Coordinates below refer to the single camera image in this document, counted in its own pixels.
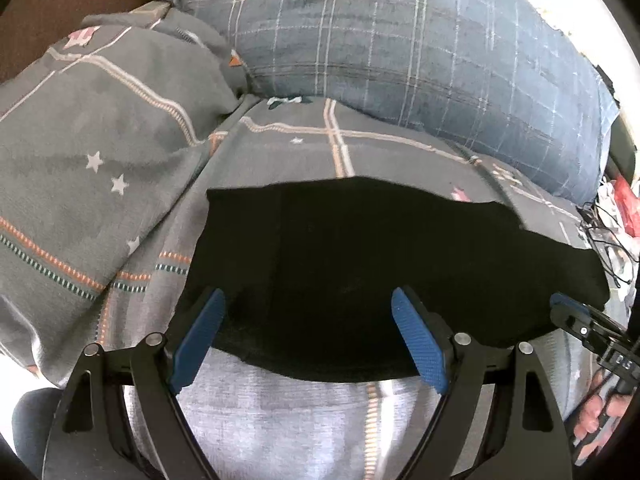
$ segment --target metal screw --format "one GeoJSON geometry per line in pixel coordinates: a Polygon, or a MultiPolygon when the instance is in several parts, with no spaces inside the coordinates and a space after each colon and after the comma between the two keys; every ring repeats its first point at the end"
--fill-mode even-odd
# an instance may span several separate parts
{"type": "Polygon", "coordinates": [[[458,332],[455,336],[453,336],[453,339],[456,343],[462,346],[466,346],[471,343],[471,336],[464,332],[458,332]]]}
{"type": "Polygon", "coordinates": [[[531,343],[522,341],[521,343],[518,343],[518,348],[523,354],[526,354],[526,355],[533,354],[533,346],[531,346],[531,343]]]}
{"type": "Polygon", "coordinates": [[[162,342],[162,334],[159,332],[153,332],[146,336],[145,343],[149,346],[158,346],[162,342]]]}
{"type": "Polygon", "coordinates": [[[84,347],[84,355],[92,357],[100,351],[100,347],[96,343],[91,343],[84,347]]]}

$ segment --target blue rubber pad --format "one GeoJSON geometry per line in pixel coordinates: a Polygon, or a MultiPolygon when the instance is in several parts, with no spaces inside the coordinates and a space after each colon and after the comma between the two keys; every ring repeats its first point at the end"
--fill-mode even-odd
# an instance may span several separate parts
{"type": "Polygon", "coordinates": [[[391,313],[422,380],[439,394],[449,387],[442,350],[401,288],[391,295],[391,313]]]}
{"type": "Polygon", "coordinates": [[[193,383],[204,357],[218,333],[225,317],[225,311],[225,295],[222,290],[217,288],[205,303],[196,321],[182,340],[182,344],[174,353],[174,374],[169,382],[169,387],[174,395],[179,394],[182,388],[193,383]]]}
{"type": "Polygon", "coordinates": [[[561,304],[564,306],[571,307],[583,314],[586,314],[587,316],[591,315],[591,313],[589,312],[589,309],[586,308],[583,304],[581,304],[579,301],[575,301],[573,298],[570,298],[566,294],[562,294],[561,292],[556,292],[555,294],[552,294],[551,298],[549,299],[549,304],[551,306],[561,304]]]}

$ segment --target gray bedsheet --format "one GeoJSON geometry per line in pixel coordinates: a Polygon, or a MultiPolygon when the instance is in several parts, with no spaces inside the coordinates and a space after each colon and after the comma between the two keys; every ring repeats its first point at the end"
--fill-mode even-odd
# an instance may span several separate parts
{"type": "Polygon", "coordinates": [[[169,0],[238,51],[263,96],[324,95],[594,198],[615,101],[526,0],[169,0]]]}
{"type": "MultiPolygon", "coordinates": [[[[372,176],[503,202],[523,228],[585,246],[575,207],[517,170],[333,100],[257,99],[215,31],[176,10],[156,19],[90,16],[73,35],[87,44],[61,40],[0,88],[0,351],[59,386],[85,344],[126,348],[166,329],[209,188],[372,176]]],[[[625,322],[616,297],[607,313],[625,322]]],[[[591,355],[560,331],[532,343],[566,416],[591,355]]],[[[223,480],[392,480],[438,399],[417,378],[300,381],[212,349],[178,400],[223,480]]],[[[479,419],[467,444],[483,430],[479,419]]],[[[474,458],[465,448],[459,467],[474,458]]]]}

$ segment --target red plastic bag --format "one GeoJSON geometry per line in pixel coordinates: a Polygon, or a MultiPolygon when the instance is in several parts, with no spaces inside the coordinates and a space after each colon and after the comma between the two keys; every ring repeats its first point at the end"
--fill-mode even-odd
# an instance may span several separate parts
{"type": "Polygon", "coordinates": [[[613,181],[613,192],[626,233],[633,238],[640,237],[640,198],[622,177],[613,181]]]}

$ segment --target black pants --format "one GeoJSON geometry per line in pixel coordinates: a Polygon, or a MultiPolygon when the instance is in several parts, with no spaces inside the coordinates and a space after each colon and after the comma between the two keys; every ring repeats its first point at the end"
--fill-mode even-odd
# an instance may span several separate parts
{"type": "Polygon", "coordinates": [[[61,396],[62,390],[56,388],[34,390],[24,394],[14,409],[15,451],[36,478],[42,478],[47,439],[61,396]]]}

